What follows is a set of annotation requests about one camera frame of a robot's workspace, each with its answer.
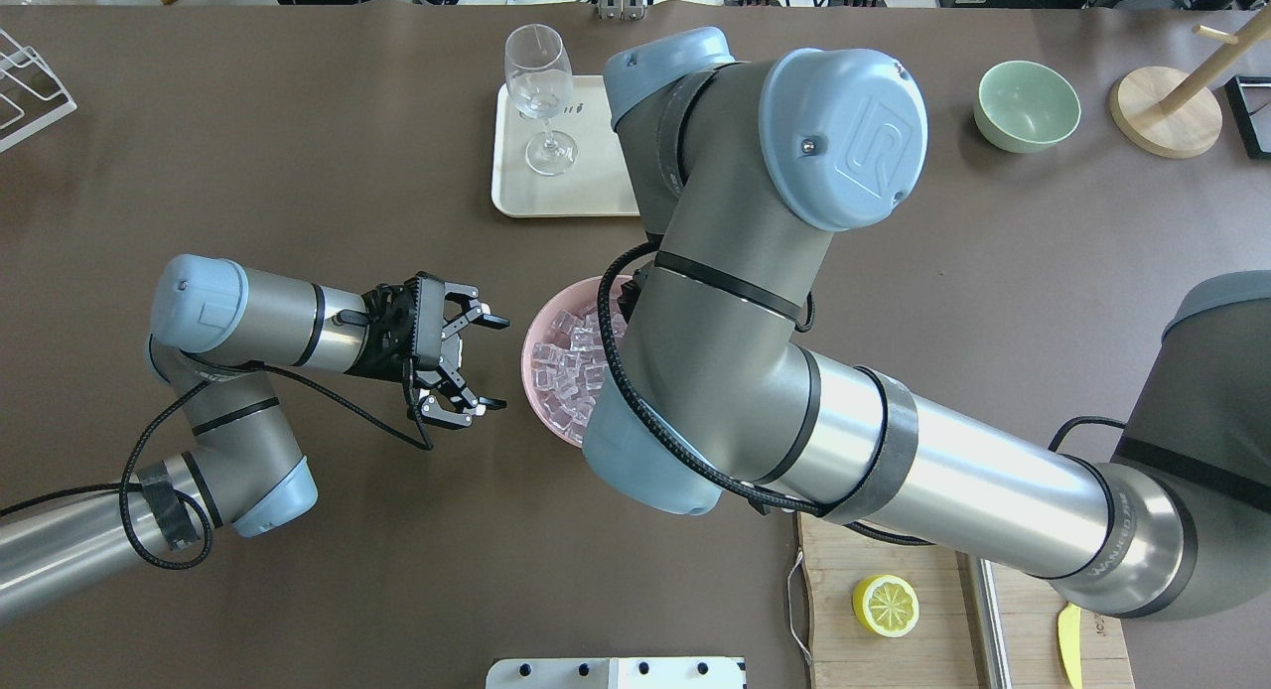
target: wooden round base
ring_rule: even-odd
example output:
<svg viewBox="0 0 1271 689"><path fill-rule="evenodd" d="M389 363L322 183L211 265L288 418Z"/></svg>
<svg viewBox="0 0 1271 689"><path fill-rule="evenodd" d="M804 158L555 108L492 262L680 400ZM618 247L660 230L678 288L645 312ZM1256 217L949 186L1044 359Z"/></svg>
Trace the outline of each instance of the wooden round base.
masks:
<svg viewBox="0 0 1271 689"><path fill-rule="evenodd" d="M1160 100L1186 78L1185 70L1166 66L1131 70L1108 95L1117 128L1136 146L1159 156L1197 156L1211 149L1223 128L1223 109L1209 89L1201 89L1173 113L1160 108Z"/></svg>

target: cutting board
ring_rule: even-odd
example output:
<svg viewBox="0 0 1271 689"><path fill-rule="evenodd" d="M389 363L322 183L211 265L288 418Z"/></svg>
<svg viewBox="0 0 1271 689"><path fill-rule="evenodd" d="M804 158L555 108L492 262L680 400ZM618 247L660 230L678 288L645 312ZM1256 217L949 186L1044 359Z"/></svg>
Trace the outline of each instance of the cutting board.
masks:
<svg viewBox="0 0 1271 689"><path fill-rule="evenodd" d="M798 522L812 689L981 686L971 639L975 615L953 550L888 545L815 517ZM852 610L857 582L883 572L904 577L918 592L918 627L897 639L871 634ZM1000 564L993 572L1014 686L1066 689L1055 629L1066 603L1041 580ZM1082 675L1087 689L1134 686L1118 620L1082 610Z"/></svg>

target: glass base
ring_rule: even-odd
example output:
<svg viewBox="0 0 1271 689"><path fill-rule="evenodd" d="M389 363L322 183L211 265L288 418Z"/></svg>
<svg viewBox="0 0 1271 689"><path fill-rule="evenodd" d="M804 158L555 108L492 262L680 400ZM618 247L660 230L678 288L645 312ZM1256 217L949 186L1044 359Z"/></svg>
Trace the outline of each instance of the glass base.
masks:
<svg viewBox="0 0 1271 689"><path fill-rule="evenodd" d="M552 131L550 142L547 132L538 133L525 146L525 163L538 174L562 174L573 165L577 155L578 144L561 131Z"/></svg>

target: wine glass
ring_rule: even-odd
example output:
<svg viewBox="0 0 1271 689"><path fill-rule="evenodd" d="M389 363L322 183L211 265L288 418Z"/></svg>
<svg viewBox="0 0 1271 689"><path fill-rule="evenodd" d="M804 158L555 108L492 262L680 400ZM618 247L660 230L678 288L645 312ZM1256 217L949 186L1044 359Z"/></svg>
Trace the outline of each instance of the wine glass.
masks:
<svg viewBox="0 0 1271 689"><path fill-rule="evenodd" d="M561 34L545 24L526 24L503 47L507 95L526 118L543 119L544 131L525 146L525 163L538 174L562 174L573 165L578 144L553 131L552 117L573 97L573 72Z"/></svg>

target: robotic arm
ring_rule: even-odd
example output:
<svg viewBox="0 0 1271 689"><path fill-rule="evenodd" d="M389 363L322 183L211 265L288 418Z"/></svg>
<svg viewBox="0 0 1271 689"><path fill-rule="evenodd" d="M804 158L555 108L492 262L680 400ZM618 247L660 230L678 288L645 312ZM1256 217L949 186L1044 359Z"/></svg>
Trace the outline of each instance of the robotic arm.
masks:
<svg viewBox="0 0 1271 689"><path fill-rule="evenodd" d="M583 440L601 478L707 512L721 489L672 458L679 441L744 488L1121 618L1195 617L1271 586L1271 273L1188 295L1112 463L1092 465L789 342L833 234L885 219L918 179L927 118L902 64L863 50L737 64L718 29L694 29L619 52L605 86L657 253L616 367L634 392L608 384Z"/></svg>
<svg viewBox="0 0 1271 689"><path fill-rule="evenodd" d="M447 304L458 309L449 318ZM503 408L477 395L459 371L469 324L502 329L508 322L489 313L475 287L422 272L358 296L178 256L155 294L147 351L178 397L206 384L182 407L196 447L136 473L141 492L126 502L141 549L121 522L118 493L0 526L0 624L137 563L142 550L156 558L206 543L203 517L250 538L313 507L318 489L268 364L399 383L422 447L431 447L423 423L464 428Z"/></svg>

